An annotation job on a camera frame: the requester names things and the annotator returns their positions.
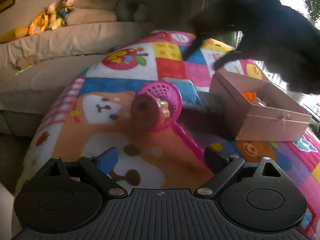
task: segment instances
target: red square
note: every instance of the red square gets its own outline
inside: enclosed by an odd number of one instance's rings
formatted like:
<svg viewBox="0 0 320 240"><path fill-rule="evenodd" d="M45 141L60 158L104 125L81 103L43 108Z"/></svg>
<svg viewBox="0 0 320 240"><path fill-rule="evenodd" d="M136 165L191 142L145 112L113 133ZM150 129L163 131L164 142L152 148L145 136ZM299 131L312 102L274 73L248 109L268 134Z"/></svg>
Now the red square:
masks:
<svg viewBox="0 0 320 240"><path fill-rule="evenodd" d="M210 87L211 76L207 65L184 63L188 79L197 87Z"/></svg>
<svg viewBox="0 0 320 240"><path fill-rule="evenodd" d="M182 61L156 57L158 78L187 79Z"/></svg>

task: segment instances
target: brown plush toy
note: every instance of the brown plush toy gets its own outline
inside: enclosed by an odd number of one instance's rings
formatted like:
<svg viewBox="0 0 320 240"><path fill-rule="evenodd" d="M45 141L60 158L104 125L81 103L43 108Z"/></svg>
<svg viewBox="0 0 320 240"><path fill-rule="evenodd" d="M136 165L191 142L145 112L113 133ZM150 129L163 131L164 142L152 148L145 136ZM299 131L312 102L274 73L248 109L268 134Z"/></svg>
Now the brown plush toy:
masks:
<svg viewBox="0 0 320 240"><path fill-rule="evenodd" d="M29 55L26 58L18 57L16 61L16 66L18 71L15 75L25 71L27 68L32 67L40 62L40 58L36 55Z"/></svg>

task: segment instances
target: cardboard box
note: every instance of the cardboard box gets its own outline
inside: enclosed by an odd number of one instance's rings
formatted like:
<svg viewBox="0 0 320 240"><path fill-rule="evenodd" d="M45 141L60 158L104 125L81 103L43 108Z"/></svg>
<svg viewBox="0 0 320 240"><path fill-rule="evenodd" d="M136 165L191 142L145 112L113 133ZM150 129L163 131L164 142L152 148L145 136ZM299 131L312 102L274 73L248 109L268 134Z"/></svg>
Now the cardboard box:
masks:
<svg viewBox="0 0 320 240"><path fill-rule="evenodd" d="M270 82L245 75L216 71L209 92L222 105L222 114L232 135L243 141L297 141L311 115ZM251 104L241 93L256 92L277 108Z"/></svg>

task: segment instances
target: play mat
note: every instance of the play mat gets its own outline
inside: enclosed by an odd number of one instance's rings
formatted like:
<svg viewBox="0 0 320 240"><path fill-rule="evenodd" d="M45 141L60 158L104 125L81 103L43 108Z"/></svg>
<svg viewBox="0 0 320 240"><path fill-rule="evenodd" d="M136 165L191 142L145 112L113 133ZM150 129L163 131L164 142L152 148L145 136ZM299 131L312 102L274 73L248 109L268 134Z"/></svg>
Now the play mat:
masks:
<svg viewBox="0 0 320 240"><path fill-rule="evenodd" d="M16 193L51 156L76 161L97 156L115 146L109 176L126 188L190 188L213 176L169 127L139 133L130 122L130 106L148 82L171 78L186 105L201 105L196 89L208 89L212 63L227 51L226 44L207 40L187 61L181 52L194 37L182 32L155 32L114 52L90 67L64 89L52 105L24 160ZM251 60L238 60L224 70L267 80ZM305 196L308 211L300 226L311 239L320 239L320 141L309 130L296 142L233 141L219 126L220 118L183 109L178 123L196 143L211 145L249 162L274 159Z"/></svg>

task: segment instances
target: pink mesh basket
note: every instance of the pink mesh basket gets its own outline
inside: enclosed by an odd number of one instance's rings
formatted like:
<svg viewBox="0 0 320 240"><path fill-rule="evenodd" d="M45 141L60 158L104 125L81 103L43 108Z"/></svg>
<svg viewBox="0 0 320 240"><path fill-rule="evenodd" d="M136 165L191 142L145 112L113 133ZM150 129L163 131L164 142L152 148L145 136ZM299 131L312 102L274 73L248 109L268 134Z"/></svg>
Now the pink mesh basket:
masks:
<svg viewBox="0 0 320 240"><path fill-rule="evenodd" d="M195 141L185 133L183 128L176 123L182 109L182 97L179 90L169 82L156 81L145 85L138 92L138 95L142 94L150 95L154 98L159 98L162 101L168 102L170 117L163 123L157 125L153 131L161 131L170 126L174 133L178 135L184 144L194 153L196 158L208 168L204 161L204 150L200 148Z"/></svg>

